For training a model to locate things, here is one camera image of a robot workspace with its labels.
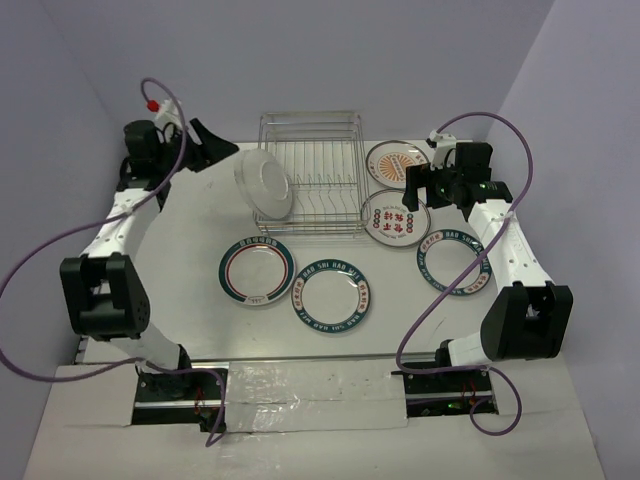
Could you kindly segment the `orange sunburst plate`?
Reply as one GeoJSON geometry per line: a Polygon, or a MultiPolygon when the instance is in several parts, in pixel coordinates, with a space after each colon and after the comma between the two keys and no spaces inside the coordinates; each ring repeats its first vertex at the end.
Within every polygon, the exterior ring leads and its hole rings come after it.
{"type": "Polygon", "coordinates": [[[374,145],[365,158],[369,175],[380,185],[392,189],[404,189],[406,169],[426,164],[429,158],[416,145],[399,140],[374,145]]]}

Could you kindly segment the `red character plate green rim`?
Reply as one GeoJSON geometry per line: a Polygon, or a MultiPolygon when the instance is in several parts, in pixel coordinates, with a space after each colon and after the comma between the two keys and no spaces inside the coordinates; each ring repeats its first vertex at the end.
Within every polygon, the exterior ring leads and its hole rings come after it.
{"type": "Polygon", "coordinates": [[[431,230],[431,215],[420,201],[416,211],[402,203],[404,192],[385,189],[372,194],[361,208],[365,232],[376,242],[393,248],[417,245],[431,230]]]}

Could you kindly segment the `teal lettered rim plate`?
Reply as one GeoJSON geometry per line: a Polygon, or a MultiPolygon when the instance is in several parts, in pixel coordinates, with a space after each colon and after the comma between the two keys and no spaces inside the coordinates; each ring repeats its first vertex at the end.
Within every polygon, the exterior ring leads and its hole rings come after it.
{"type": "MultiPolygon", "coordinates": [[[[432,232],[419,244],[418,269],[429,285],[443,292],[484,251],[472,235],[455,229],[432,232]]],[[[487,258],[452,290],[451,296],[466,297],[480,292],[491,280],[492,268],[487,258]]]]}
{"type": "Polygon", "coordinates": [[[322,334],[339,335],[366,319],[372,305],[372,290],[355,265],[339,259],[322,259],[297,274],[291,303],[304,325],[322,334]]]}

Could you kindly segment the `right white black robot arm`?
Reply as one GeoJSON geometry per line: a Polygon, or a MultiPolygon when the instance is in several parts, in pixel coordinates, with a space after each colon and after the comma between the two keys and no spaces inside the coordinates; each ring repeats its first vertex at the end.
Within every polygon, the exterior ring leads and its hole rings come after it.
{"type": "Polygon", "coordinates": [[[573,295],[538,263],[515,214],[516,202],[491,178],[492,147],[486,142],[432,140],[434,157],[406,170],[403,203],[418,206],[425,189],[434,209],[454,205],[475,232],[496,281],[497,297],[479,330],[446,343],[447,358],[434,368],[447,391],[469,379],[471,365],[556,357],[566,332],[573,295]]]}

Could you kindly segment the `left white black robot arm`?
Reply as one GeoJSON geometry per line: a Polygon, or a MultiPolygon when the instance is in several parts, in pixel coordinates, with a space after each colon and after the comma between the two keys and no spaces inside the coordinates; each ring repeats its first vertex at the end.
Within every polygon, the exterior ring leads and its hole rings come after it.
{"type": "Polygon", "coordinates": [[[196,375],[183,346],[151,322],[151,303],[134,259],[151,223],[162,212],[172,170],[198,173],[237,153],[236,144],[211,133],[198,119],[184,133],[177,122],[158,128],[136,120],[124,129],[123,160],[109,223],[78,257],[60,266],[64,298],[75,333],[114,346],[137,360],[140,380],[180,399],[196,375]]]}

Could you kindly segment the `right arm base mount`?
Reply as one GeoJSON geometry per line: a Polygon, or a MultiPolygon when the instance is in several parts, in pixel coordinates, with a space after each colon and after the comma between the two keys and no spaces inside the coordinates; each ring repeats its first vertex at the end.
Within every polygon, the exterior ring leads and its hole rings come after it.
{"type": "Polygon", "coordinates": [[[409,418],[497,413],[494,391],[487,373],[481,371],[415,375],[395,370],[402,379],[409,418]]]}

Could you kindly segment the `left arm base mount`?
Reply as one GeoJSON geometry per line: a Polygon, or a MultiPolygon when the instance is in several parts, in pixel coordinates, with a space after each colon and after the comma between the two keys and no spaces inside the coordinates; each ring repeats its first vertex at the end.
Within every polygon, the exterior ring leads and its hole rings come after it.
{"type": "Polygon", "coordinates": [[[201,432],[223,433],[216,420],[222,400],[220,381],[205,369],[193,373],[138,374],[131,416],[133,425],[197,425],[201,432]]]}

